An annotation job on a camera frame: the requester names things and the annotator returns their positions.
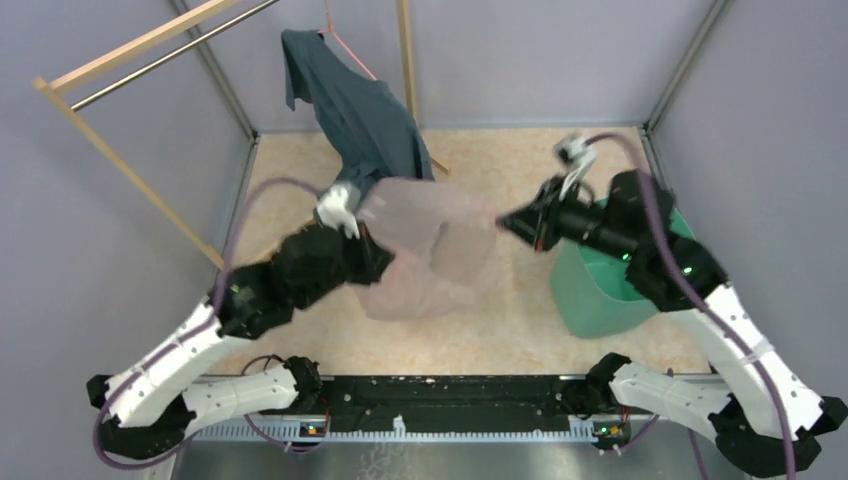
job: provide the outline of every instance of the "clothing rack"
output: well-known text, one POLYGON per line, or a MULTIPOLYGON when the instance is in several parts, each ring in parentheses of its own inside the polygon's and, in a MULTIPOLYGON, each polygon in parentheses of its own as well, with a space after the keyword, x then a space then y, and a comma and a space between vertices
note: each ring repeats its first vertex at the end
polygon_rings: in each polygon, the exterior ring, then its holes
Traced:
MULTIPOLYGON (((106 97, 110 93, 120 89, 130 82, 141 78, 147 73, 164 65, 165 63, 179 57, 185 52, 194 49, 209 39, 219 35, 256 15, 257 13, 274 5, 279 0, 265 0, 253 8, 233 17, 232 19, 222 23, 221 25, 209 30, 208 32, 196 37, 185 45, 178 47, 162 57, 154 60, 138 70, 126 75, 125 77, 113 82, 112 84, 98 90, 97 92, 83 98, 82 100, 68 104, 64 96, 68 93, 79 89, 80 87, 89 84, 95 79, 105 75, 106 73, 126 64, 139 55, 163 44, 164 42, 180 35, 187 30, 196 27, 200 23, 211 19, 215 15, 221 13, 227 8, 239 3, 242 0, 208 0, 206 3, 193 8, 186 13, 174 18, 173 20, 155 28, 144 35, 131 40, 130 42, 112 50, 111 52, 96 58, 87 64, 53 80, 46 81, 41 77, 33 80, 33 86, 44 95, 45 98, 63 115, 68 121, 76 127, 80 133, 92 145, 109 160, 121 173, 138 189, 153 205, 162 212, 179 230, 219 269, 223 267, 223 259, 218 251, 211 245, 204 242, 189 226, 180 218, 179 215, 127 164, 121 155, 115 150, 109 142, 107 142, 97 131, 89 125, 88 122, 78 113, 80 110, 91 105, 92 103, 106 97)), ((417 95, 415 91, 415 83, 413 78, 413 63, 412 63, 412 48, 411 37, 409 32, 409 4, 408 0, 396 0, 398 26, 401 38, 401 56, 403 59, 403 72, 406 87, 407 109, 413 118, 417 117, 417 95)), ((324 33, 331 34, 344 48, 348 54, 356 61, 359 66, 371 77, 376 80, 376 76, 365 66, 364 62, 348 47, 342 40, 335 29, 335 24, 330 13, 328 0, 324 0, 325 15, 327 18, 327 28, 324 33)), ((450 173, 450 168, 433 159, 433 164, 445 174, 450 173)))

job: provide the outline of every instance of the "hanging shirt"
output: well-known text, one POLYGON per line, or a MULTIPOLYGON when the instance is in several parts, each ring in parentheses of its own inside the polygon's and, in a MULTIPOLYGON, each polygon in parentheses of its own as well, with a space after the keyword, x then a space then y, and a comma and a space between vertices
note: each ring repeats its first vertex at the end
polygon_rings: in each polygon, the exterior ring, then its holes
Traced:
POLYGON ((317 31, 284 30, 286 104, 312 104, 315 119, 342 157, 336 182, 349 181, 362 198, 381 178, 433 180, 430 154, 412 115, 388 85, 350 68, 317 31))

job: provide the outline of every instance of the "blurred pink garment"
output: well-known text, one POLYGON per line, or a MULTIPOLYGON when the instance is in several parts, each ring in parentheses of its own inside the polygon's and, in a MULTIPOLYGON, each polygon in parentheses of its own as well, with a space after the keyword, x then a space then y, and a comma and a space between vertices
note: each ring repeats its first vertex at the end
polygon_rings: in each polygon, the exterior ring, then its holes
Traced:
POLYGON ((495 281, 496 212, 446 183, 380 180, 357 219, 395 254, 379 283, 354 286, 370 318, 444 315, 476 303, 495 281))

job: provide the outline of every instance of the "green plastic basket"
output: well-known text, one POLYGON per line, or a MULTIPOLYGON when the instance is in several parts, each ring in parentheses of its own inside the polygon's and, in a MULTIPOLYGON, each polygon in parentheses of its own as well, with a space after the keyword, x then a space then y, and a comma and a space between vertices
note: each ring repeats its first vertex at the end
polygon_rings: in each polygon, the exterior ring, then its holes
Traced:
MULTIPOLYGON (((693 238, 675 209, 671 229, 693 238)), ((565 326, 577 337, 598 338, 636 328, 657 313, 654 304, 625 280, 627 262, 565 242, 551 288, 565 326)))

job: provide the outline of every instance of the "gray wall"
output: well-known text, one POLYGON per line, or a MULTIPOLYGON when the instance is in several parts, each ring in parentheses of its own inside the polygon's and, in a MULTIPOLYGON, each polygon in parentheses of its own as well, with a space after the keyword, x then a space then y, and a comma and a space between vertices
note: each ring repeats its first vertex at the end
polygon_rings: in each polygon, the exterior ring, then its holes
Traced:
MULTIPOLYGON (((711 0, 410 3, 421 122, 445 128, 641 122, 711 0)), ((342 38, 403 100, 395 2, 330 5, 342 38)), ((211 41, 260 132, 317 128, 311 108, 285 106, 279 34, 324 24, 321 0, 285 0, 211 41)))
MULTIPOLYGON (((740 1, 657 132, 681 210, 784 360, 848 400, 848 3, 740 1)), ((844 478, 848 428, 805 478, 844 478)))
MULTIPOLYGON (((127 478, 91 452, 85 382, 129 367, 211 284, 209 261, 30 83, 171 18, 158 0, 0 6, 4 479, 127 478)), ((84 116, 204 239, 223 239, 248 144, 192 54, 84 116)))

